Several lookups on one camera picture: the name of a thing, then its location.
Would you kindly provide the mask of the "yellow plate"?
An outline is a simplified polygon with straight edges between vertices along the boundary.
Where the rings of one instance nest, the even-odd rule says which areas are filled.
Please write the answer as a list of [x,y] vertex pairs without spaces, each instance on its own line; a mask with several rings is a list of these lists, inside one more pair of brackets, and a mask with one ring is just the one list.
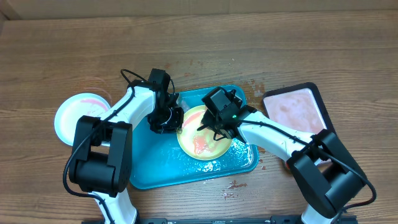
[[183,151],[194,159],[202,161],[216,159],[222,156],[230,147],[231,139],[213,139],[214,131],[205,128],[197,129],[202,125],[201,120],[207,110],[205,105],[189,109],[184,114],[182,131],[177,134],[177,140]]

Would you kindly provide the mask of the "light blue plate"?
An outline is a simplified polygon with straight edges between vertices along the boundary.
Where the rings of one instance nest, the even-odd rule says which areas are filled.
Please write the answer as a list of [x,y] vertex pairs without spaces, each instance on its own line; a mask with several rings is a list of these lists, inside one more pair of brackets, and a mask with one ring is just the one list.
[[58,138],[72,146],[77,121],[83,116],[98,116],[110,109],[109,103],[99,95],[80,93],[64,101],[54,118],[54,128]]

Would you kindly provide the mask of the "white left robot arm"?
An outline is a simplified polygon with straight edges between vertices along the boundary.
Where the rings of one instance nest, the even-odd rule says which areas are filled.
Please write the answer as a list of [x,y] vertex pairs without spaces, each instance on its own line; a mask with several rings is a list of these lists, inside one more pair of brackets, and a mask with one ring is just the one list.
[[136,223],[127,185],[132,172],[132,133],[146,118],[157,134],[177,133],[183,110],[169,93],[168,74],[138,78],[106,114],[84,115],[76,124],[72,154],[63,171],[63,186],[74,196],[96,200],[103,223]]

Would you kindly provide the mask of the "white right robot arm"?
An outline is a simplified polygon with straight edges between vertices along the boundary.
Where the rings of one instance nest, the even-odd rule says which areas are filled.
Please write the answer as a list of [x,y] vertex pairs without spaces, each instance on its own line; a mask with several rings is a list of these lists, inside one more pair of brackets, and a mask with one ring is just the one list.
[[350,200],[373,185],[345,148],[329,130],[305,133],[271,121],[251,106],[234,103],[208,106],[202,120],[224,138],[267,149],[284,160],[308,206],[301,223],[336,223],[353,208]]

